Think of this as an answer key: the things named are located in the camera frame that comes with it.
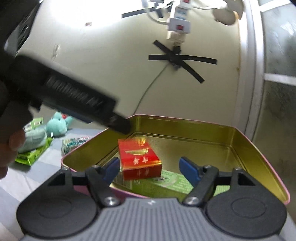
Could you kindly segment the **person's left hand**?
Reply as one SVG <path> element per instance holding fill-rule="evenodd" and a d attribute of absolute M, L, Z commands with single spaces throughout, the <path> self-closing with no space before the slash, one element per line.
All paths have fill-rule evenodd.
<path fill-rule="evenodd" d="M 13 162 L 17 156 L 18 149 L 21 148 L 26 141 L 23 129 L 13 133 L 8 143 L 1 144 L 0 156 L 0 178 L 4 178 L 8 172 L 8 165 Z"/>

